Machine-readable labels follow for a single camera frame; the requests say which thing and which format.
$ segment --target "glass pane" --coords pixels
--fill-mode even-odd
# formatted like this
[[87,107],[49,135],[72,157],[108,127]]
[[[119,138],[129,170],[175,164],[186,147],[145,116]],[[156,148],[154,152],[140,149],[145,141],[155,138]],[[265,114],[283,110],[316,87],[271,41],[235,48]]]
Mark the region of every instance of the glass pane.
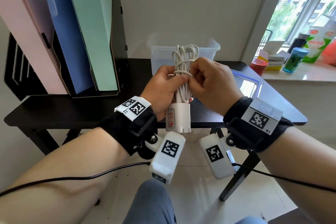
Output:
[[270,40],[287,41],[309,0],[279,0],[267,29],[273,31]]
[[317,20],[320,15],[333,15],[336,7],[336,0],[321,0],[315,11],[302,29],[302,32],[307,33],[309,27]]

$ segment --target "blue bottle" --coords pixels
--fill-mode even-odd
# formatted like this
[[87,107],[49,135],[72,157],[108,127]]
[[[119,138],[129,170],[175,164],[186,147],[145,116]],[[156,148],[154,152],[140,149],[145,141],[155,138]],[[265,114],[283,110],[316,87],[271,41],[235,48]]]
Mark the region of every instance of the blue bottle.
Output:
[[293,73],[298,67],[302,59],[308,54],[308,50],[302,48],[294,48],[292,50],[291,56],[287,60],[286,64],[283,66],[283,69],[286,73]]

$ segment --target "hand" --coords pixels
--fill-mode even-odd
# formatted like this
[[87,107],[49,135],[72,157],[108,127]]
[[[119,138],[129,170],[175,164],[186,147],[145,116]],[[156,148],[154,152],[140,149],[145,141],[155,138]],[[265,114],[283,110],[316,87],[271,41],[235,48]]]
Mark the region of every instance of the hand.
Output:
[[224,116],[244,95],[228,66],[200,57],[190,66],[189,89],[206,107]]
[[166,116],[166,109],[173,100],[174,92],[188,81],[189,76],[186,74],[168,76],[174,71],[174,66],[160,67],[140,95],[152,104],[151,108],[157,120],[162,120]]

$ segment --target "person's right hand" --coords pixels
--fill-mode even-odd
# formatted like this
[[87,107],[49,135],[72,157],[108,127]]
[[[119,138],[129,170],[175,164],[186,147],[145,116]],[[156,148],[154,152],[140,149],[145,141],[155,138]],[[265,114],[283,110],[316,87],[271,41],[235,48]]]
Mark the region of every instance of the person's right hand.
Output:
[[228,66],[200,57],[190,65],[189,89],[206,107],[224,116],[244,95]]

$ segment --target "person's left hand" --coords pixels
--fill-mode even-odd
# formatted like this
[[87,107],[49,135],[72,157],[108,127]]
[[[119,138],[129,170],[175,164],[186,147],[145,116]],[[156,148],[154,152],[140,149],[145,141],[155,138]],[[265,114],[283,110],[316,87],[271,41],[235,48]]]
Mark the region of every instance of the person's left hand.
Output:
[[162,120],[166,116],[166,109],[173,100],[174,92],[188,82],[189,76],[186,74],[168,76],[174,71],[174,66],[160,67],[140,95],[152,104],[151,108],[156,114],[157,120]]

